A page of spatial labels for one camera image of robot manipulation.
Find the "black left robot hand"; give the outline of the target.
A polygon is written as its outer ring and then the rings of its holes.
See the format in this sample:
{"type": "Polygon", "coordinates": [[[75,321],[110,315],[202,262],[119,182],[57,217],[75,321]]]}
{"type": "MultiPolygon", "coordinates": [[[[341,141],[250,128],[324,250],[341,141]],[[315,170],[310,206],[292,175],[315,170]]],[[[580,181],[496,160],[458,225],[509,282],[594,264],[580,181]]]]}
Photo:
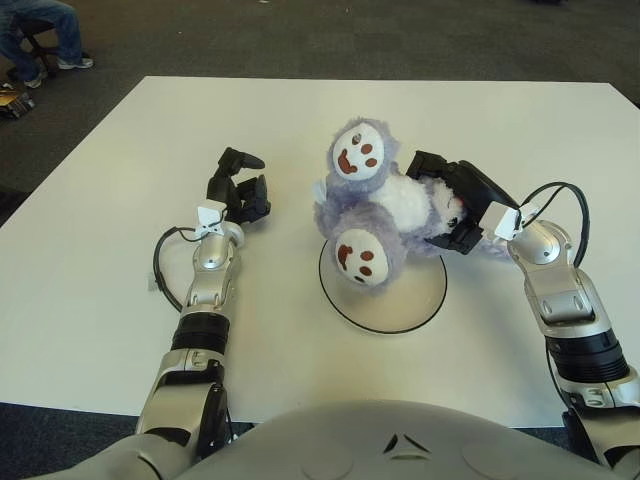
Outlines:
{"type": "Polygon", "coordinates": [[[206,198],[225,204],[225,219],[238,225],[266,217],[271,211],[271,203],[265,176],[252,177],[238,184],[233,180],[242,169],[264,168],[264,161],[258,157],[227,147],[209,179],[206,198]]]}

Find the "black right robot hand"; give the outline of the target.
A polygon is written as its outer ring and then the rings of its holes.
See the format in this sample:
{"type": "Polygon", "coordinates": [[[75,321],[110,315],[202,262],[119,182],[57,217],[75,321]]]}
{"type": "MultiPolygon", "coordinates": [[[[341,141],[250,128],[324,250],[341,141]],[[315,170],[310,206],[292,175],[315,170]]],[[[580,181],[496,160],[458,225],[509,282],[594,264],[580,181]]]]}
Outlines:
{"type": "Polygon", "coordinates": [[[465,216],[449,232],[427,237],[431,245],[466,255],[482,239],[510,241],[521,231],[518,203],[468,161],[448,162],[417,151],[406,174],[415,180],[441,180],[461,201],[465,216]]]}

